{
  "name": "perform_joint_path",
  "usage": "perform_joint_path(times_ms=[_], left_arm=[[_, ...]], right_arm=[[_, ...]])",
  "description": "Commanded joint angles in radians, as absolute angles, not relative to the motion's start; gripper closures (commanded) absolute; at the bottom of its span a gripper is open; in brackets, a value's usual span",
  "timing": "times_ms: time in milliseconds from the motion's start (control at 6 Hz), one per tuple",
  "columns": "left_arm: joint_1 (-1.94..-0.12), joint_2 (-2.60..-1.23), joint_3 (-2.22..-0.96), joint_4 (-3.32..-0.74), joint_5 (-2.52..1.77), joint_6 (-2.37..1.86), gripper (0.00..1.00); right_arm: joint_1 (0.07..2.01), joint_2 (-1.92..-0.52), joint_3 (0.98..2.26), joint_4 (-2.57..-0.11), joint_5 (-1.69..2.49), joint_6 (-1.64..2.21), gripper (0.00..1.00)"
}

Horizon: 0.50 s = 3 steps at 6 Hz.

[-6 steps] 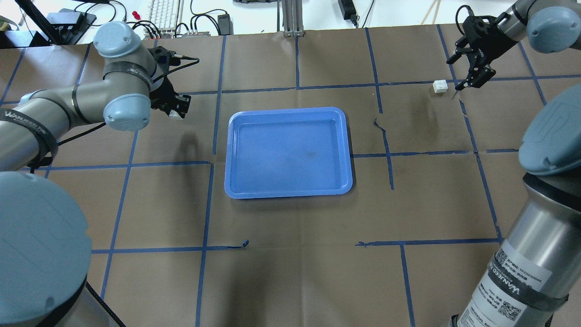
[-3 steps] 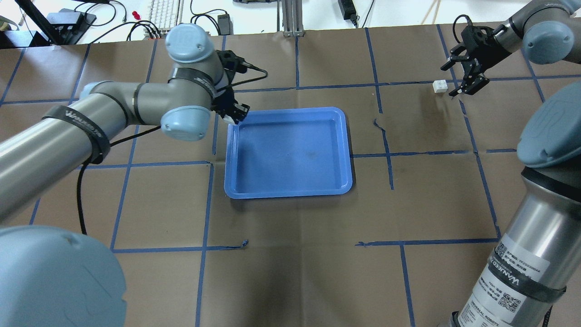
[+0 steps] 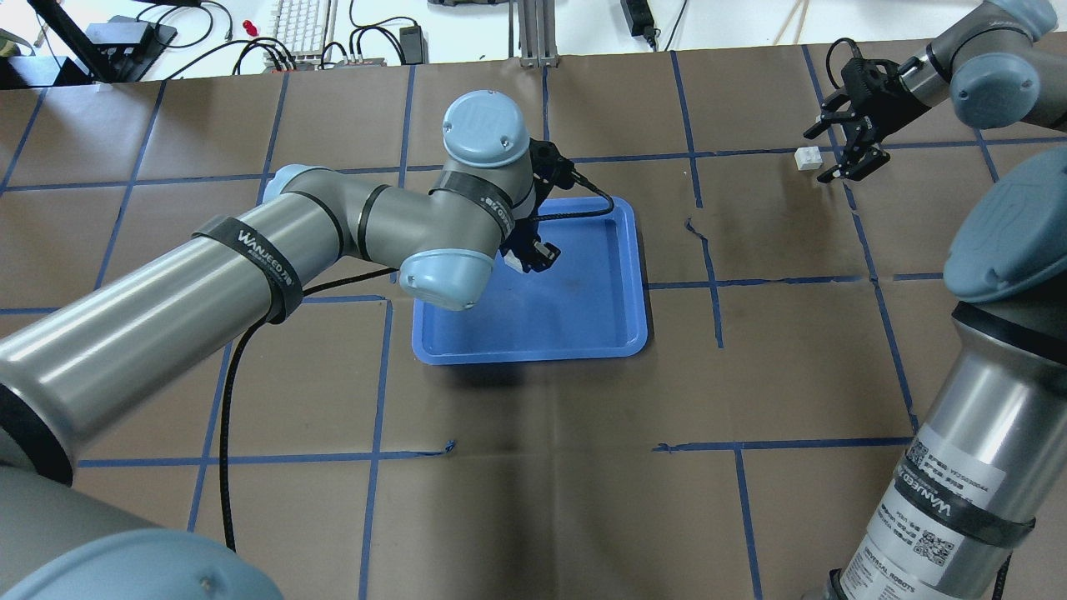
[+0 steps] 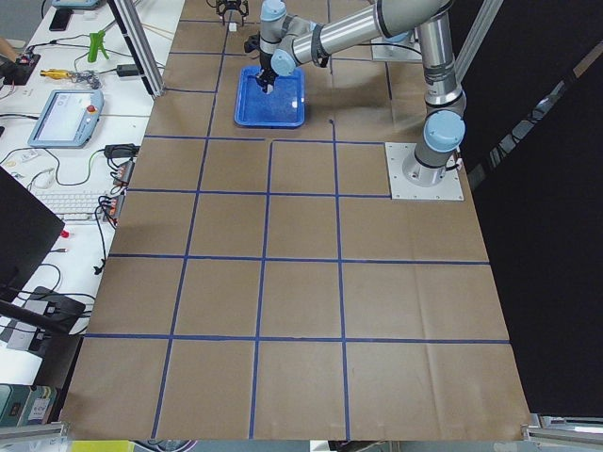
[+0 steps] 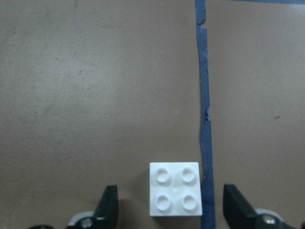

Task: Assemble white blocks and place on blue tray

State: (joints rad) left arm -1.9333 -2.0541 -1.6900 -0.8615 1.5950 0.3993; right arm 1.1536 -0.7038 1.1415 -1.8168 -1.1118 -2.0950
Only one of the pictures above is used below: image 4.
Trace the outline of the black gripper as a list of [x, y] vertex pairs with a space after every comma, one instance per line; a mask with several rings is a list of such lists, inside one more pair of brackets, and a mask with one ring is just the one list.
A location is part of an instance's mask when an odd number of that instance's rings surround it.
[[255, 81], [264, 93], [271, 94], [277, 77], [278, 74], [272, 68], [262, 68], [255, 76]]

